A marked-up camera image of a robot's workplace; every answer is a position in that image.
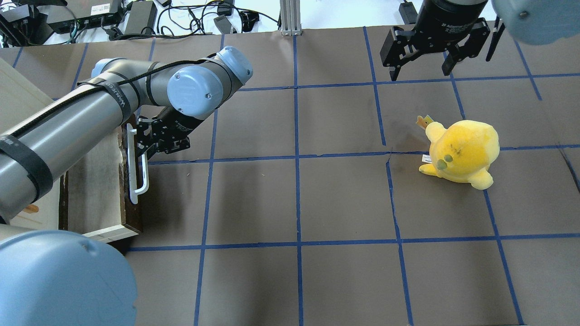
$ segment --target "stuffed animal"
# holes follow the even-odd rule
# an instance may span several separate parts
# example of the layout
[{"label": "stuffed animal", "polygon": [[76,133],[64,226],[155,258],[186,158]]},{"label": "stuffed animal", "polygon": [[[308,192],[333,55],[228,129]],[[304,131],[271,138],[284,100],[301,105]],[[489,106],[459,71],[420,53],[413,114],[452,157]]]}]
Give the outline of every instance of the stuffed animal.
[{"label": "stuffed animal", "polygon": [[445,129],[439,122],[429,121],[425,133],[431,141],[432,163],[420,166],[420,172],[453,182],[471,183],[479,190],[493,184],[494,179],[487,171],[499,155],[498,133],[494,127],[463,120]]}]

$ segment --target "black cable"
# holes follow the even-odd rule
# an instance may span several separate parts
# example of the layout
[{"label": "black cable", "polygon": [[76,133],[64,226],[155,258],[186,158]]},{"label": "black cable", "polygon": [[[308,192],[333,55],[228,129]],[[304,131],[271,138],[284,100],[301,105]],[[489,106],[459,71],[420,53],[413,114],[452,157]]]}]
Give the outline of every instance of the black cable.
[{"label": "black cable", "polygon": [[[172,8],[173,8],[173,6],[172,6],[171,4],[169,4],[169,8],[168,8],[168,9],[172,9]],[[181,25],[180,25],[178,22],[174,21],[174,20],[173,20],[173,18],[171,18],[171,10],[169,10],[169,20],[170,20],[170,21],[171,21],[173,24],[176,24],[176,25],[177,25],[179,28],[181,28],[182,30],[186,30],[186,31],[187,31],[187,30],[190,30],[190,29],[189,29],[189,28],[187,28],[187,27],[183,27],[183,26],[181,26]]]},{"label": "black cable", "polygon": [[165,26],[165,25],[161,26],[161,34],[163,34],[163,28],[167,28],[167,29],[168,29],[168,30],[171,32],[171,36],[173,36],[173,37],[175,36],[175,34],[174,34],[174,33],[173,33],[173,31],[171,30],[171,28],[169,28],[169,27],[167,27],[167,26]]},{"label": "black cable", "polygon": [[[208,57],[213,57],[215,56],[215,53],[209,55]],[[145,73],[142,73],[140,75],[137,75],[133,78],[130,79],[124,79],[122,81],[117,82],[118,86],[121,85],[125,85],[125,84],[129,84],[135,81],[138,81],[139,79],[145,78],[147,76],[156,74],[160,71],[172,68],[172,67],[176,67],[176,66],[180,66],[182,64],[200,64],[206,62],[205,59],[199,59],[199,60],[180,60],[180,61],[176,61],[173,63],[169,63],[166,64],[164,66],[161,66],[159,68],[155,68],[153,70],[147,71]],[[100,92],[101,90],[104,90],[104,86],[103,85],[94,85],[94,88],[91,89],[87,89],[84,92],[78,93],[74,96],[69,97],[68,99],[56,104],[53,107],[50,107],[49,109],[47,109],[46,111],[40,113],[39,116],[37,116],[36,118],[32,119],[31,121],[28,121],[25,125],[21,126],[20,128],[16,129],[14,132],[12,132],[12,136],[14,137],[21,137],[23,135],[25,135],[27,132],[29,132],[30,130],[33,129],[34,126],[36,126],[37,124],[40,124],[44,119],[46,119],[48,116],[54,114],[55,112],[63,109],[64,107],[66,107],[67,105],[71,104],[72,102],[75,102],[83,97],[95,94],[97,92]]]},{"label": "black cable", "polygon": [[153,30],[152,27],[149,27],[149,26],[145,26],[145,27],[141,28],[141,32],[140,33],[143,34],[143,35],[145,35],[143,31],[146,31],[147,29],[151,30],[151,35],[155,35],[155,31]]},{"label": "black cable", "polygon": [[[280,21],[280,20],[276,20],[276,19],[274,19],[274,18],[272,18],[272,17],[270,17],[270,16],[268,16],[268,15],[266,15],[265,13],[262,13],[262,12],[258,12],[258,11],[252,10],[252,9],[239,8],[239,7],[236,7],[236,6],[234,6],[234,5],[230,5],[229,3],[224,3],[224,2],[222,2],[222,1],[218,1],[218,0],[213,0],[213,1],[210,1],[210,2],[208,2],[208,3],[206,3],[206,4],[204,4],[204,5],[190,5],[190,6],[170,6],[170,7],[168,7],[168,8],[165,8],[165,9],[163,9],[163,10],[162,10],[162,11],[159,13],[159,16],[158,16],[158,19],[157,19],[157,24],[156,24],[155,30],[157,31],[157,33],[160,33],[160,32],[161,32],[161,31],[160,31],[160,25],[161,25],[161,24],[160,24],[160,20],[161,20],[161,17],[163,16],[163,14],[164,14],[165,12],[169,12],[169,15],[171,15],[171,12],[169,11],[170,9],[174,9],[174,10],[188,10],[188,11],[190,12],[190,15],[193,13],[193,11],[192,11],[192,10],[194,10],[194,9],[202,9],[202,15],[201,15],[201,18],[199,19],[199,22],[197,22],[197,21],[196,21],[196,24],[197,24],[197,26],[200,28],[200,31],[201,31],[201,32],[202,32],[204,35],[206,35],[206,32],[205,32],[205,26],[204,26],[204,21],[203,21],[203,17],[205,17],[205,15],[207,14],[207,13],[205,13],[205,11],[207,10],[207,8],[214,8],[214,7],[217,7],[217,6],[219,6],[219,5],[222,5],[222,6],[229,6],[229,7],[231,7],[232,9],[235,9],[235,10],[237,11],[237,13],[238,13],[239,17],[240,17],[240,20],[241,20],[241,22],[242,22],[242,25],[243,25],[243,23],[244,23],[244,19],[243,19],[243,16],[242,16],[242,14],[240,13],[240,11],[247,11],[247,12],[257,13],[257,14],[259,14],[259,15],[262,15],[262,16],[264,16],[264,17],[266,17],[266,18],[268,18],[268,19],[270,19],[270,20],[274,21],[274,22],[275,22],[275,23],[277,23],[277,24],[278,24],[278,23],[279,23],[279,21]],[[170,18],[170,20],[171,20],[172,22],[174,22],[176,25],[178,25],[180,28],[182,28],[182,29],[186,30],[186,28],[183,28],[183,26],[180,26],[180,25],[179,25],[179,24],[177,24],[175,21],[173,21],[173,19],[172,19],[172,18]],[[193,29],[192,25],[193,25],[193,23],[192,23],[192,22],[190,22],[190,30],[192,30],[192,29]]]}]

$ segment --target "electrical cable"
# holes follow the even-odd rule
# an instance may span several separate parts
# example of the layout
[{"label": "electrical cable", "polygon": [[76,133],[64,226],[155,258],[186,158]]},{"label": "electrical cable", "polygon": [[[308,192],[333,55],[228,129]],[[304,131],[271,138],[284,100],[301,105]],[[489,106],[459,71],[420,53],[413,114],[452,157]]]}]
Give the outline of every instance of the electrical cable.
[{"label": "electrical cable", "polygon": [[173,33],[173,31],[171,30],[171,28],[167,27],[167,26],[161,26],[161,34],[163,34],[163,28],[167,28],[170,32],[171,32],[171,36],[175,36],[175,34]]},{"label": "electrical cable", "polygon": [[[183,5],[183,6],[170,6],[170,7],[168,7],[168,8],[165,8],[165,9],[163,9],[163,10],[162,10],[162,11],[159,13],[159,16],[158,16],[158,19],[157,19],[157,24],[156,24],[156,28],[155,28],[155,30],[157,31],[157,33],[158,33],[158,34],[161,32],[161,30],[160,30],[160,28],[161,28],[161,27],[160,27],[160,20],[161,20],[161,17],[163,16],[163,14],[164,14],[165,12],[168,12],[168,14],[170,15],[170,14],[171,14],[171,12],[169,11],[170,9],[174,9],[174,10],[188,10],[188,11],[190,12],[190,15],[193,13],[193,10],[196,10],[196,9],[202,9],[202,15],[201,15],[201,18],[200,18],[200,19],[198,19],[198,21],[199,21],[199,22],[197,22],[197,21],[196,21],[196,25],[197,25],[197,26],[200,28],[200,31],[201,31],[201,32],[202,32],[204,35],[206,35],[206,32],[205,32],[205,26],[204,26],[204,22],[203,22],[203,17],[205,17],[205,16],[206,16],[206,14],[207,14],[205,11],[207,10],[207,8],[215,8],[215,7],[219,6],[219,5],[222,5],[222,6],[224,6],[224,5],[225,5],[225,6],[229,6],[229,7],[231,7],[232,9],[235,9],[235,10],[237,11],[237,13],[238,13],[239,17],[240,17],[240,20],[242,21],[242,25],[243,25],[243,21],[244,21],[244,19],[243,19],[243,16],[242,16],[242,14],[240,13],[240,11],[247,11],[247,12],[257,13],[257,14],[259,14],[259,15],[262,15],[262,16],[264,16],[264,17],[266,17],[266,18],[268,18],[268,19],[270,19],[270,20],[272,20],[272,21],[276,22],[278,25],[279,25],[279,22],[280,22],[280,20],[276,20],[276,19],[274,19],[274,18],[272,18],[272,17],[270,17],[270,16],[268,16],[268,15],[266,15],[266,14],[262,13],[262,12],[258,12],[258,11],[252,10],[252,9],[239,8],[239,7],[236,7],[236,6],[234,6],[234,5],[230,5],[229,3],[223,3],[222,1],[217,1],[217,0],[214,0],[214,1],[210,1],[210,2],[208,2],[208,3],[204,4],[204,5],[190,5],[190,6]],[[192,25],[193,25],[193,23],[192,23],[192,22],[190,22],[190,27],[191,27],[190,29],[191,29],[191,30],[193,29],[193,26],[192,26]]]},{"label": "electrical cable", "polygon": [[[216,54],[213,53],[211,55],[208,56],[208,58],[214,57]],[[140,75],[137,75],[133,78],[129,78],[129,79],[124,79],[122,81],[117,82],[118,86],[121,85],[125,85],[125,84],[129,84],[135,81],[138,81],[142,78],[145,78],[147,76],[151,76],[153,74],[156,74],[160,71],[172,68],[172,67],[176,67],[176,66],[181,66],[182,64],[201,64],[203,62],[206,62],[205,59],[199,59],[199,60],[180,60],[180,61],[176,61],[173,63],[168,63],[164,66],[152,69],[150,71],[147,71],[145,73],[142,73]],[[105,90],[105,86],[103,85],[94,85],[94,88],[91,89],[87,89],[84,92],[78,93],[74,96],[69,97],[68,99],[54,105],[53,107],[49,107],[47,108],[44,112],[40,113],[39,116],[37,116],[36,118],[32,119],[31,121],[28,121],[25,125],[21,126],[20,128],[16,129],[14,132],[12,132],[12,136],[14,137],[21,137],[23,135],[25,135],[26,133],[28,133],[29,131],[33,130],[35,126],[37,126],[38,124],[41,124],[43,122],[44,119],[46,119],[48,116],[54,114],[55,112],[65,108],[67,105],[72,104],[72,102],[75,102],[83,97],[86,97],[88,95],[92,95],[95,94],[97,92],[100,92],[102,90]]]}]

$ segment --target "velcro strap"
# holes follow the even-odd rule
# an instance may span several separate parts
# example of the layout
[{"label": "velcro strap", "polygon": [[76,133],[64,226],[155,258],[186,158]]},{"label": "velcro strap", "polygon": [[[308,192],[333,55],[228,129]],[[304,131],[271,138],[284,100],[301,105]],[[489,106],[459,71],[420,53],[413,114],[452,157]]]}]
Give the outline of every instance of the velcro strap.
[{"label": "velcro strap", "polygon": [[123,121],[121,121],[121,123],[127,121],[127,119],[129,119],[129,117],[131,116],[131,104],[129,103],[129,100],[119,87],[119,84],[117,84],[116,82],[104,80],[99,82],[98,85],[103,85],[105,87],[105,90],[107,90],[107,92],[111,95],[111,97],[115,99],[115,101],[117,101],[117,104],[119,104],[121,112],[123,112]]},{"label": "velcro strap", "polygon": [[12,135],[0,136],[0,151],[18,162],[28,172],[28,178],[37,191],[33,202],[52,189],[52,173],[46,162],[18,138]]}]

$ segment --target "metal post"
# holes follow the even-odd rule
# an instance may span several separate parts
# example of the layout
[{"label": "metal post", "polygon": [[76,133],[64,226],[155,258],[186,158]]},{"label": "metal post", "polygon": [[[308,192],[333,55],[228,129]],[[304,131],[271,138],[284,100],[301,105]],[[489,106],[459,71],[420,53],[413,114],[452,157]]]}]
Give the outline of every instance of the metal post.
[{"label": "metal post", "polygon": [[280,0],[282,35],[302,35],[300,23],[300,0]]}]

